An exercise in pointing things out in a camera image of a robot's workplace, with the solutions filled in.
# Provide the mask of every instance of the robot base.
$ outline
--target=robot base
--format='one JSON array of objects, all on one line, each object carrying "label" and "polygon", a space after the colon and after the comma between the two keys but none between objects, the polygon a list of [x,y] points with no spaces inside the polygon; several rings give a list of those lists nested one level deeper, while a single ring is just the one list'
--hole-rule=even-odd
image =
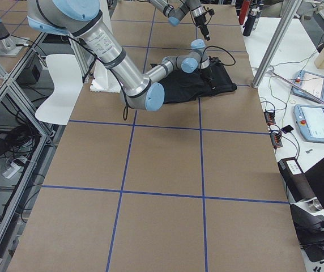
[{"label": "robot base", "polygon": [[92,92],[120,92],[121,86],[112,72],[97,62],[90,90]]},{"label": "robot base", "polygon": [[[15,37],[13,37],[13,39],[14,39],[16,45],[27,43],[27,41],[23,40],[23,39],[19,39],[19,38],[15,38]],[[10,50],[7,53],[0,50],[0,57],[16,57],[23,48],[24,48],[24,46],[16,46],[15,49]]]}]

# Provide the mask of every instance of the table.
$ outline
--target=table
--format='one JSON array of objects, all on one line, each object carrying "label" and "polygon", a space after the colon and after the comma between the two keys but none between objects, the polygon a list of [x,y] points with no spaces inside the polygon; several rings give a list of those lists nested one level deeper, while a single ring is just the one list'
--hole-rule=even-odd
[{"label": "table", "polygon": [[[244,37],[244,42],[246,49],[249,53],[249,59],[252,67],[258,67],[261,59],[264,56],[264,53],[268,47],[268,44],[273,36],[273,33],[279,23],[279,18],[260,18],[258,27],[255,31],[251,33],[249,37]],[[302,24],[298,19],[294,19],[285,34],[282,43],[279,46],[276,55],[272,60],[272,65],[277,65],[281,62],[300,62],[306,58],[309,58],[316,51],[315,46],[313,45],[308,34],[305,32]],[[302,61],[300,63],[288,63],[283,65],[278,65],[275,67],[277,74],[287,78],[293,79],[297,73],[303,69],[311,71],[313,73],[324,75],[324,70],[317,69],[314,65],[314,60],[318,56],[316,52],[315,55],[309,60]],[[316,103],[303,99],[295,95],[289,95],[291,87],[283,83],[279,79],[272,78],[271,80],[271,89],[269,88],[269,76],[265,76],[261,85],[259,86],[259,95],[261,101],[267,99],[276,105],[276,108],[284,108],[284,104],[272,97],[272,94],[283,101],[287,101],[287,111],[284,115],[283,110],[276,112],[276,121],[277,124],[282,128],[286,125],[292,125],[295,130],[293,131],[296,136],[299,145],[300,145],[300,154],[298,162],[301,165],[303,171],[307,171],[309,168],[314,166],[318,161],[324,158],[324,144],[321,143],[310,143],[304,141],[303,137],[299,133],[298,127],[295,123],[293,116],[293,107],[295,104],[304,104],[304,105],[317,105]],[[291,141],[295,142],[295,139],[289,135],[284,135],[289,138]],[[276,161],[278,162],[282,158],[293,157],[295,155],[295,148],[291,143],[286,139],[282,139],[283,147],[278,148],[276,151]],[[307,210],[306,203],[297,203],[298,206],[302,207],[304,210]],[[315,213],[314,215],[323,214],[324,211]],[[312,263],[307,258],[306,254],[303,252],[305,265],[307,271],[313,270],[316,266],[322,266],[319,262]]]},{"label": "table", "polygon": [[[238,90],[123,122],[119,95],[85,85],[9,272],[305,271],[235,8],[213,8],[208,44],[237,58]],[[113,33],[142,71],[200,36],[166,21],[117,5]]]}]

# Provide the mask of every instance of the black cloth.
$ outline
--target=black cloth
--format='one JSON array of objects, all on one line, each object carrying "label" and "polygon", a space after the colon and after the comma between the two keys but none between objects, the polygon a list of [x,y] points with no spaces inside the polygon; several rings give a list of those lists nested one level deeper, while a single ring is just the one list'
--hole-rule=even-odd
[{"label": "black cloth", "polygon": [[160,83],[165,90],[164,104],[192,101],[198,97],[214,96],[237,89],[218,58],[211,58],[207,69],[211,69],[209,76],[204,76],[206,70],[200,73],[196,69],[191,74],[176,70],[162,79]]}]

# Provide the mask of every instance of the silver arm segment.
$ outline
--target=silver arm segment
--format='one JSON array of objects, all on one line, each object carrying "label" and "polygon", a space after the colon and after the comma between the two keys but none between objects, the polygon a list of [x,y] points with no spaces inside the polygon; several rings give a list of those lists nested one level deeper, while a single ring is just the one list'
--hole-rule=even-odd
[{"label": "silver arm segment", "polygon": [[199,0],[181,0],[182,4],[176,9],[165,0],[149,0],[164,16],[168,18],[171,25],[177,26],[185,15],[190,12],[196,27],[200,28],[205,40],[210,40],[210,34],[207,29],[206,14],[213,16],[214,10],[206,11]]},{"label": "silver arm segment", "polygon": [[177,65],[172,65],[173,69],[152,69],[151,72],[142,74],[103,23],[99,0],[89,0],[87,4],[84,0],[74,0],[74,5],[69,3],[68,0],[28,0],[29,25],[39,31],[57,35],[68,35],[70,32],[74,37],[83,39],[103,65],[122,83],[125,92],[125,95],[122,93],[122,100],[132,108],[158,110],[164,102],[164,89],[157,81],[174,69],[192,65],[186,71],[195,70],[201,63],[200,51],[204,44],[198,43],[190,55],[176,59]]}]

